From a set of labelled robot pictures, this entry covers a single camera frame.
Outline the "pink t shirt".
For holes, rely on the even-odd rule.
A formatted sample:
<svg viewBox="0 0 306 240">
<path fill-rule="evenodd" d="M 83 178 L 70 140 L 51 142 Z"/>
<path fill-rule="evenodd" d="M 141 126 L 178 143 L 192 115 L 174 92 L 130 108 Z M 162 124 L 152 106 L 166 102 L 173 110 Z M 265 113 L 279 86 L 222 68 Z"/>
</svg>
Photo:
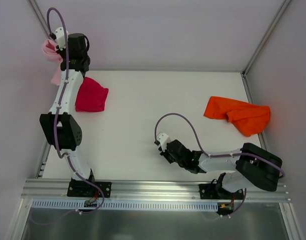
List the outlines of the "pink t shirt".
<svg viewBox="0 0 306 240">
<path fill-rule="evenodd" d="M 55 41 L 51 39 L 46 39 L 44 43 L 42 44 L 42 53 L 44 54 L 44 56 L 49 62 L 53 62 L 57 64 L 57 69 L 55 71 L 55 74 L 53 75 L 51 83 L 53 85 L 59 86 L 61 82 L 60 65 L 63 59 L 60 56 L 60 54 L 56 52 L 56 46 L 57 46 L 57 43 Z"/>
</svg>

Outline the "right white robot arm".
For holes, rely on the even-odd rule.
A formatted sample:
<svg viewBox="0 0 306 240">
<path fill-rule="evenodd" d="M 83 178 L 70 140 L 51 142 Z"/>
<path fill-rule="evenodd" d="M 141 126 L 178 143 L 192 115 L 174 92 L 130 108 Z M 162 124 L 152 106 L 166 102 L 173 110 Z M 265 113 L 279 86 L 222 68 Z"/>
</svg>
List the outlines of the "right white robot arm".
<svg viewBox="0 0 306 240">
<path fill-rule="evenodd" d="M 202 198 L 229 200 L 243 194 L 244 189 L 249 187 L 274 192 L 279 179 L 285 176 L 282 160 L 252 143 L 245 143 L 241 149 L 216 154 L 189 150 L 178 140 L 168 137 L 160 137 L 154 143 L 169 163 L 176 163 L 193 174 L 220 171 L 215 182 L 201 194 Z"/>
</svg>

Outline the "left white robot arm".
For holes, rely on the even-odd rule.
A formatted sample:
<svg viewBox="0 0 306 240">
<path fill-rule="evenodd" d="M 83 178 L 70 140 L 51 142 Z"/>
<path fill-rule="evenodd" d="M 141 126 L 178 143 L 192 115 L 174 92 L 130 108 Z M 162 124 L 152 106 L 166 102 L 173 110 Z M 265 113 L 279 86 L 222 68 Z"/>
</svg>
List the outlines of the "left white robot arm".
<svg viewBox="0 0 306 240">
<path fill-rule="evenodd" d="M 69 34 L 67 42 L 58 43 L 56 52 L 63 58 L 59 90 L 49 112 L 39 117 L 47 142 L 70 169 L 69 197 L 92 198 L 98 193 L 92 169 L 79 150 L 82 129 L 72 115 L 79 88 L 89 70 L 88 50 L 88 38 L 82 33 Z"/>
</svg>

